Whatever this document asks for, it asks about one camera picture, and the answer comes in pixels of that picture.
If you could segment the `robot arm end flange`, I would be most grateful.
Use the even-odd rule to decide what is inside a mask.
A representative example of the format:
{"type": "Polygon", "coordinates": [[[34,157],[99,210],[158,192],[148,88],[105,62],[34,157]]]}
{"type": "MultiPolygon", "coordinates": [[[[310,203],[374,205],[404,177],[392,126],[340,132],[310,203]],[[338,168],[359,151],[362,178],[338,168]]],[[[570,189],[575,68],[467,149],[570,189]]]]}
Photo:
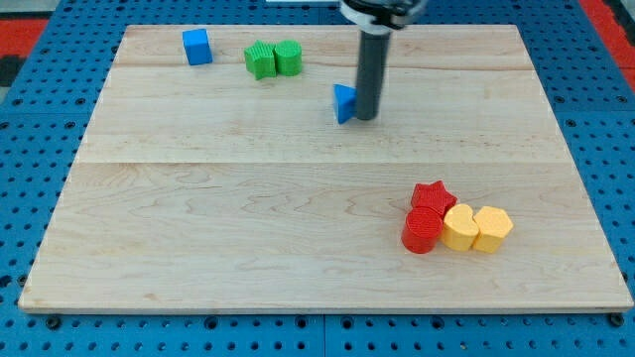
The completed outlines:
{"type": "Polygon", "coordinates": [[[414,24],[425,13],[428,0],[340,0],[339,11],[362,32],[383,35],[414,24]]]}

